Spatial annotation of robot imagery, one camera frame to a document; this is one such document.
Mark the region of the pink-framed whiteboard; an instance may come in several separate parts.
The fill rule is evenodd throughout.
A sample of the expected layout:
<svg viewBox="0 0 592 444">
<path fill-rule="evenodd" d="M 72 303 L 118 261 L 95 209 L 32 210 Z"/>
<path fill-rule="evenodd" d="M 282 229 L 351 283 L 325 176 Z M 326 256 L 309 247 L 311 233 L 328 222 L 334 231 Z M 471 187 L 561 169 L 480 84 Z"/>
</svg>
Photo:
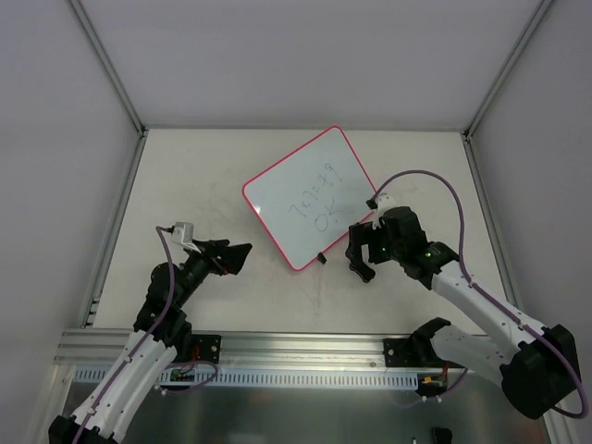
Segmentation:
<svg viewBox="0 0 592 444">
<path fill-rule="evenodd" d="M 289 267 L 300 272 L 367 219 L 376 191 L 345 131 L 333 126 L 242 186 Z"/>
</svg>

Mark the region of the black whiteboard eraser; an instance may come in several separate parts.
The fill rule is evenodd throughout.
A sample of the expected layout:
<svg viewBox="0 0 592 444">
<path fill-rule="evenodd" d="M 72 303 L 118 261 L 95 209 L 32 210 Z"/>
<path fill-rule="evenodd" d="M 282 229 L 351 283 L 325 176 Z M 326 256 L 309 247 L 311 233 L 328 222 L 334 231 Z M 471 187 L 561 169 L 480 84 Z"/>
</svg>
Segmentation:
<svg viewBox="0 0 592 444">
<path fill-rule="evenodd" d="M 350 261 L 349 269 L 353 271 L 364 283 L 369 283 L 376 276 L 376 271 L 369 267 L 364 261 Z"/>
</svg>

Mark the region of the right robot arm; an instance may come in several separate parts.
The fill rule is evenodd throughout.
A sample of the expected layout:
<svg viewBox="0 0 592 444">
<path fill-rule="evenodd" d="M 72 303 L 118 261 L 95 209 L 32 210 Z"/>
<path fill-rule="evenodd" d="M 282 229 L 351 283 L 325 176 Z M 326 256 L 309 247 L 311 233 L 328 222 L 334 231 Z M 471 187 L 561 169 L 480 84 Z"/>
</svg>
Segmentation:
<svg viewBox="0 0 592 444">
<path fill-rule="evenodd" d="M 374 265 L 397 263 L 460 309 L 485 333 L 469 335 L 450 321 L 435 318 L 410 337 L 415 358 L 424 365 L 453 362 L 499 386 L 522 415 L 537 419 L 573 392 L 588 412 L 574 336 L 561 326 L 547 327 L 509 302 L 489 295 L 468 272 L 461 256 L 442 242 L 427 239 L 416 213 L 387 195 L 370 199 L 368 222 L 349 228 L 346 256 L 363 282 L 376 275 Z"/>
</svg>

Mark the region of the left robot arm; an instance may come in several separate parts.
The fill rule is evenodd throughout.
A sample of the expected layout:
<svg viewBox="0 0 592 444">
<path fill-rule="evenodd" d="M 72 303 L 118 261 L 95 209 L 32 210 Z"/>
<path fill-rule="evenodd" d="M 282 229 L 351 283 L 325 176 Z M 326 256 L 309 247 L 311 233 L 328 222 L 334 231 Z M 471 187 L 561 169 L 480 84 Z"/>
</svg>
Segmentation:
<svg viewBox="0 0 592 444">
<path fill-rule="evenodd" d="M 253 246 L 229 240 L 193 240 L 186 260 L 166 261 L 151 272 L 144 303 L 132 332 L 101 383 L 70 416 L 57 416 L 51 443 L 121 443 L 130 423 L 160 375 L 172 364 L 191 364 L 196 341 L 183 305 L 211 275 L 236 276 Z"/>
</svg>

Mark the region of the black object bottom edge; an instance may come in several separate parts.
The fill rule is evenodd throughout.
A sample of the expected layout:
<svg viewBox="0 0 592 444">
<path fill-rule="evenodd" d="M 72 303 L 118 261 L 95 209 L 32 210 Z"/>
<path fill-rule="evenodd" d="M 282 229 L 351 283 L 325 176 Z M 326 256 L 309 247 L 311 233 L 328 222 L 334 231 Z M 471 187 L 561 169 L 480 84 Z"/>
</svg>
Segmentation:
<svg viewBox="0 0 592 444">
<path fill-rule="evenodd" d="M 432 438 L 434 444 L 451 444 L 453 434 L 448 428 L 434 427 L 432 429 Z"/>
</svg>

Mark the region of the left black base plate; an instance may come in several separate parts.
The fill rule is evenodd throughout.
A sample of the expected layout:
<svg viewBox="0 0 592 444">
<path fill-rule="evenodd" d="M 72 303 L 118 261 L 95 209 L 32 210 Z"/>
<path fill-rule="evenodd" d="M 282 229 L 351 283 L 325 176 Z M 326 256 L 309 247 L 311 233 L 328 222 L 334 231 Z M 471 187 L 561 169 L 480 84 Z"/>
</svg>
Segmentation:
<svg viewBox="0 0 592 444">
<path fill-rule="evenodd" d="M 213 334 L 191 335 L 191 359 L 218 364 L 221 353 L 222 337 Z"/>
</svg>

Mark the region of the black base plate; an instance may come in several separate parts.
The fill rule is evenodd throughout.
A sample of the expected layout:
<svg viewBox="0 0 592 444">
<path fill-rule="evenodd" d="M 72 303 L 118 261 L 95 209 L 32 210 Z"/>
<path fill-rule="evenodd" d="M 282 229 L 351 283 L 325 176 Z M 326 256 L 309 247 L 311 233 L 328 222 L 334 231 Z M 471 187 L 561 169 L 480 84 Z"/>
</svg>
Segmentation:
<svg viewBox="0 0 592 444">
<path fill-rule="evenodd" d="M 218 364 L 221 353 L 222 337 L 213 334 L 191 335 L 191 359 Z"/>
<path fill-rule="evenodd" d="M 385 338 L 382 340 L 387 368 L 440 367 L 442 361 L 435 355 L 428 339 L 416 337 Z"/>
</svg>

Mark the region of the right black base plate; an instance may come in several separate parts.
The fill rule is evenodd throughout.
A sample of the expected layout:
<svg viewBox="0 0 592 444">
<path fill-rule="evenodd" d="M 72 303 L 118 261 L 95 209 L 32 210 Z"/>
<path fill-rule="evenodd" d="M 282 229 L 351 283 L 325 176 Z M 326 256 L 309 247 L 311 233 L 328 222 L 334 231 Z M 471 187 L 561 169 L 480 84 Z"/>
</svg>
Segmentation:
<svg viewBox="0 0 592 444">
<path fill-rule="evenodd" d="M 428 339 L 416 337 L 385 338 L 382 340 L 387 368 L 440 367 L 442 361 L 435 355 Z"/>
</svg>

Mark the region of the aluminium mounting rail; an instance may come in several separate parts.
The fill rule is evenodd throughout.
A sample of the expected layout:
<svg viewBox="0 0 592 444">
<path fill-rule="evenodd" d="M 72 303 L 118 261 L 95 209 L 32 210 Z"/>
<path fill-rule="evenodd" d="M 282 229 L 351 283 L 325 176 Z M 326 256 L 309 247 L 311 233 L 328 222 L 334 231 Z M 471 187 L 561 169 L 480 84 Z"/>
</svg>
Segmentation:
<svg viewBox="0 0 592 444">
<path fill-rule="evenodd" d="M 62 332 L 55 365 L 108 365 L 124 351 L 131 331 L 113 328 L 70 328 Z M 382 371 L 384 342 L 400 345 L 401 334 L 327 334 L 232 332 L 217 334 L 220 369 Z"/>
</svg>

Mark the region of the right aluminium frame post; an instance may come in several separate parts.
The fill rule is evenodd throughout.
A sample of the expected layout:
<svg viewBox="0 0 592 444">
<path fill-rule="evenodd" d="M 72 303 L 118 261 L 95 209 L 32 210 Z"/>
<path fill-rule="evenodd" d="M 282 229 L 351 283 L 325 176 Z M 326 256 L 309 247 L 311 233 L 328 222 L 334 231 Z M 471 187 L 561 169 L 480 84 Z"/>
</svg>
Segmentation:
<svg viewBox="0 0 592 444">
<path fill-rule="evenodd" d="M 505 57 L 492 83 L 488 87 L 484 98 L 480 102 L 468 126 L 462 133 L 463 137 L 468 142 L 470 142 L 475 136 L 479 126 L 484 121 L 489 108 L 494 104 L 498 95 L 501 93 L 502 87 L 510 78 L 514 68 L 521 60 L 526 48 L 535 37 L 538 29 L 554 4 L 555 1 L 553 0 L 540 0 L 536 3 L 535 9 L 526 21 L 516 41 L 513 43 L 510 52 Z"/>
</svg>

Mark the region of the aluminium frame post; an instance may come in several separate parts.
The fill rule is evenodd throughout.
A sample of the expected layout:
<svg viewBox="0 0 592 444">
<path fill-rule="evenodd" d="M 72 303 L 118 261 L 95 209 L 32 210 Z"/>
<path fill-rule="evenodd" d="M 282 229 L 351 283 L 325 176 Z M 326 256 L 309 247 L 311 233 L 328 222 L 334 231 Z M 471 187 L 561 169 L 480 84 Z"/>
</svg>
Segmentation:
<svg viewBox="0 0 592 444">
<path fill-rule="evenodd" d="M 140 114 L 133 104 L 122 79 L 117 73 L 117 69 L 110 55 L 108 54 L 96 27 L 93 24 L 93 20 L 87 11 L 87 8 L 83 2 L 79 0 L 66 0 L 65 3 L 72 13 L 76 23 L 80 27 L 80 30 L 88 45 L 90 46 L 100 68 L 106 75 L 106 78 L 115 92 L 115 95 L 122 106 L 129 123 L 139 136 L 143 136 L 144 132 L 146 131 L 146 126 L 142 122 Z"/>
<path fill-rule="evenodd" d="M 479 126 L 484 121 L 489 108 L 494 104 L 498 95 L 501 93 L 502 87 L 510 78 L 514 68 L 521 60 L 526 48 L 535 37 L 538 29 L 554 4 L 555 1 L 553 0 L 540 0 L 536 3 L 535 9 L 526 21 L 516 41 L 513 43 L 510 52 L 505 57 L 492 83 L 488 87 L 484 98 L 480 102 L 468 126 L 462 133 L 463 137 L 468 142 L 470 142 L 475 136 Z"/>
</svg>

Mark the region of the left aluminium frame post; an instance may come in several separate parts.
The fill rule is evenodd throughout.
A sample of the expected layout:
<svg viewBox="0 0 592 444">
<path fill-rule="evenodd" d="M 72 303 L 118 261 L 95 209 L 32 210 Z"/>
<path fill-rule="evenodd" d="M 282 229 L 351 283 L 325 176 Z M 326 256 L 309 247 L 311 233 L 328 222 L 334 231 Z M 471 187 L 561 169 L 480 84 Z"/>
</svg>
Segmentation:
<svg viewBox="0 0 592 444">
<path fill-rule="evenodd" d="M 133 104 L 122 79 L 117 73 L 117 69 L 110 55 L 108 54 L 96 27 L 93 24 L 93 20 L 87 11 L 87 8 L 83 2 L 79 0 L 66 0 L 65 3 L 72 13 L 76 23 L 80 27 L 80 30 L 88 45 L 90 46 L 100 68 L 106 75 L 106 78 L 115 92 L 115 95 L 122 106 L 129 123 L 139 136 L 143 136 L 144 132 L 146 131 L 146 126 L 142 122 L 140 114 Z"/>
</svg>

